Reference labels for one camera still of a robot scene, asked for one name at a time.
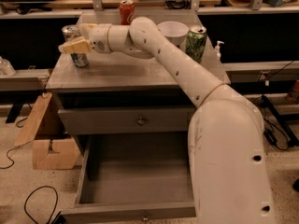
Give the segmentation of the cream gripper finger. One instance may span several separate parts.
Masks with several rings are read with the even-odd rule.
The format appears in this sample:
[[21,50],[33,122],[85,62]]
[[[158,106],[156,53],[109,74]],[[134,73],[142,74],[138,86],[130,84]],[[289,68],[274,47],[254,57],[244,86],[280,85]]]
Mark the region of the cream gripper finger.
[[91,42],[83,36],[76,37],[73,40],[66,41],[58,47],[58,50],[64,54],[90,53],[93,49]]
[[78,25],[80,34],[85,38],[95,38],[94,28],[97,26],[96,23],[81,23]]

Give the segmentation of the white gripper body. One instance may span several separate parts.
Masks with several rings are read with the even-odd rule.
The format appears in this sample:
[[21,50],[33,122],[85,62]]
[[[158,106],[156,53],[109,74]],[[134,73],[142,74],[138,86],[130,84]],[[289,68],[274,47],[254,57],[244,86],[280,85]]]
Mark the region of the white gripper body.
[[93,48],[99,53],[111,52],[108,44],[108,32],[111,26],[111,23],[101,23],[94,26],[89,32],[89,38]]

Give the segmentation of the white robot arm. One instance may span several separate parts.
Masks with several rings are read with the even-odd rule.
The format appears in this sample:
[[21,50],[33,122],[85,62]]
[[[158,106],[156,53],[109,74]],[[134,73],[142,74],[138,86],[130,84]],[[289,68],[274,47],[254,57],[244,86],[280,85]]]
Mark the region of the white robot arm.
[[82,23],[64,54],[120,51],[155,58],[195,105],[188,151],[199,224],[277,224],[263,150],[263,116],[244,96],[172,44],[154,21]]

